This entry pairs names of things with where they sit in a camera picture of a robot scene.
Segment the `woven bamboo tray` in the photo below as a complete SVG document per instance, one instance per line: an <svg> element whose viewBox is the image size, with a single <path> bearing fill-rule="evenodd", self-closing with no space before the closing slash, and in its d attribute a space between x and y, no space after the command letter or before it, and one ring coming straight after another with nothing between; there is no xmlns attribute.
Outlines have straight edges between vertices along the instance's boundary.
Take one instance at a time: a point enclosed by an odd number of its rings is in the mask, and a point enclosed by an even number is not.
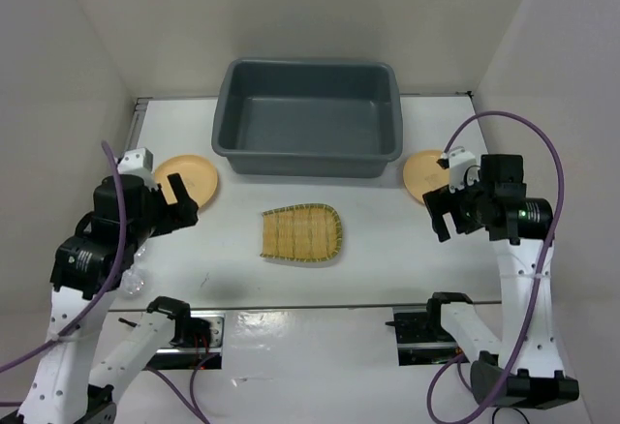
<svg viewBox="0 0 620 424"><path fill-rule="evenodd" d="M264 211L261 257L300 263L326 262L343 244L337 211L324 203L302 203Z"/></svg>

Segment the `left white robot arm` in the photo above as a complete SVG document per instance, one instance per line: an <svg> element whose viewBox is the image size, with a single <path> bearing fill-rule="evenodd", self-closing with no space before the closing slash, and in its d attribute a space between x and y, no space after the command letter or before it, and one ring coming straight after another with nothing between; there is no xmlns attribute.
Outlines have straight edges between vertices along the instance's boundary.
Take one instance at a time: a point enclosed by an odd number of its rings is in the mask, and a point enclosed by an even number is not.
<svg viewBox="0 0 620 424"><path fill-rule="evenodd" d="M176 197L135 172L105 178L73 236L56 251L51 274L51 313L39 365L28 395L5 423L110 423L131 382L161 345L182 346L196 325L184 301L159 296L137 326L101 363L94 356L104 321L134 262L152 236L192 227L198 206L179 174L168 181Z"/></svg>

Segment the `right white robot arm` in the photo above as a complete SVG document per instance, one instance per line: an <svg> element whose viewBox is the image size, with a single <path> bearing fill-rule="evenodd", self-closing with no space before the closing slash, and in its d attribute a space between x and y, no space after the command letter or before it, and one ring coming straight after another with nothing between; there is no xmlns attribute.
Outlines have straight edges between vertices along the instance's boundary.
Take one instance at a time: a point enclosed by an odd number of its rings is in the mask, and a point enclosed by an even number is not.
<svg viewBox="0 0 620 424"><path fill-rule="evenodd" d="M470 387L478 404L494 408L552 409L579 397L555 342L550 289L553 251L543 246L553 210L527 195L519 155L483 155L462 147L438 160L446 186L424 194L433 230L450 239L445 217L459 234L487 231L497 258L502 335L496 337L463 293L436 292L424 328L436 340L449 336L471 361Z"/></svg>

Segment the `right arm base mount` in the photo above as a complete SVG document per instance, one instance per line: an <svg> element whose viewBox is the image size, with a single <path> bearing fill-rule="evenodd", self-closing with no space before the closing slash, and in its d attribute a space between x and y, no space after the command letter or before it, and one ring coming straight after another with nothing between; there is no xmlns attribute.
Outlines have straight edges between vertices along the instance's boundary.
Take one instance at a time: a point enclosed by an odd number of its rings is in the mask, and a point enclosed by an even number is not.
<svg viewBox="0 0 620 424"><path fill-rule="evenodd" d="M421 306L394 308L385 325L393 330L400 366L443 365L461 352L452 336L437 329Z"/></svg>

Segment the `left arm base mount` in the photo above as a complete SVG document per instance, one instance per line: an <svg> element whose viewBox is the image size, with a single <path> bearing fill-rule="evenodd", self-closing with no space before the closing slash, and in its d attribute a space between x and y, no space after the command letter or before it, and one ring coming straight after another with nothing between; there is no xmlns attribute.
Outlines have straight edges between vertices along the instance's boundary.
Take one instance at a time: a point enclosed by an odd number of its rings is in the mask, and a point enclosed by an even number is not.
<svg viewBox="0 0 620 424"><path fill-rule="evenodd" d="M224 344L225 313L193 311L194 326L180 344L164 343L147 363L159 371L220 370Z"/></svg>

